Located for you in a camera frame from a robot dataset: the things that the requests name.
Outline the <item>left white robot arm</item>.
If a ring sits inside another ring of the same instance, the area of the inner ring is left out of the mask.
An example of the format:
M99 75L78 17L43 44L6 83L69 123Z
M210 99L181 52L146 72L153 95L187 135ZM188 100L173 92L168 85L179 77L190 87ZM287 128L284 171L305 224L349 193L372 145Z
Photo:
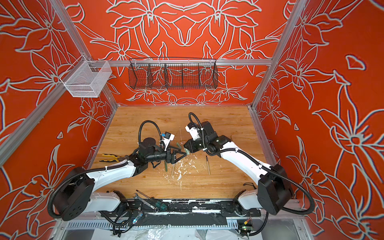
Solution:
M180 148L171 146L174 135L161 133L150 120L141 123L138 147L119 163L103 168L83 170L75 168L49 197L47 211L54 219L70 221L87 212L113 212L124 197L117 191L97 193L97 190L119 180L138 176L149 165L156 168L161 162L176 164L187 156Z

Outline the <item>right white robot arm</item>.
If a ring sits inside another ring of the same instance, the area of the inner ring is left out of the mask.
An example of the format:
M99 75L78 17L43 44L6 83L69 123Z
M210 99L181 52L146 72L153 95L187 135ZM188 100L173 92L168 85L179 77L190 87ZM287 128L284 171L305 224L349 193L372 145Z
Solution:
M308 190L300 184L289 179L285 169L276 164L271 166L264 163L239 148L230 138L214 131L210 122L201 122L196 114L190 112L186 131L191 139L184 144L190 153L204 151L209 156L218 156L229 161L249 178L257 188L239 194L236 203L245 210L264 209L271 215L285 211L295 215L308 215L315 210L315 200ZM294 210L286 207L293 197L293 186L297 187L308 198L309 207L303 210Z

